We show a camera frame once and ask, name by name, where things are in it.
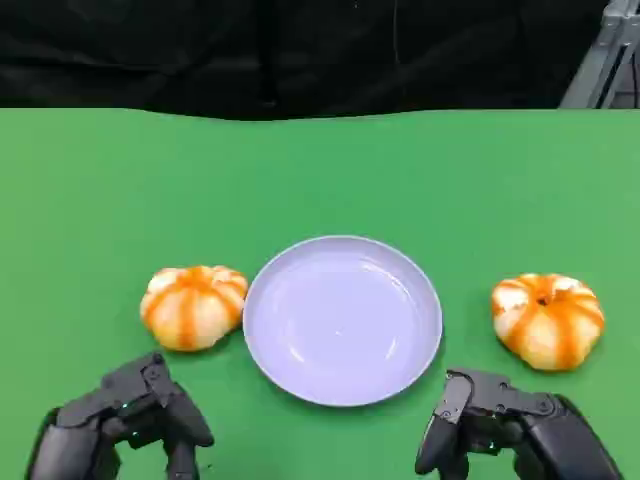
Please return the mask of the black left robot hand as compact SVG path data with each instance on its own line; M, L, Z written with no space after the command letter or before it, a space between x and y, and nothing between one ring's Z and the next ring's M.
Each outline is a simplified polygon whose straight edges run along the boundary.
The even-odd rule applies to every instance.
M158 352L106 374L98 388L52 409L32 448L27 479L115 479L116 445L139 449L160 441L168 479L198 479L196 449L213 434L189 394L172 380Z

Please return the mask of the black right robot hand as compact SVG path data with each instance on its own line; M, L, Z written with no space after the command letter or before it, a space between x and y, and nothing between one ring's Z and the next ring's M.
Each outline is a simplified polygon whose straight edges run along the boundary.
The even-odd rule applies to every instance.
M526 392L508 377L449 368L427 424L415 472L466 479L470 453L514 452L520 479L621 479L616 462L567 397Z

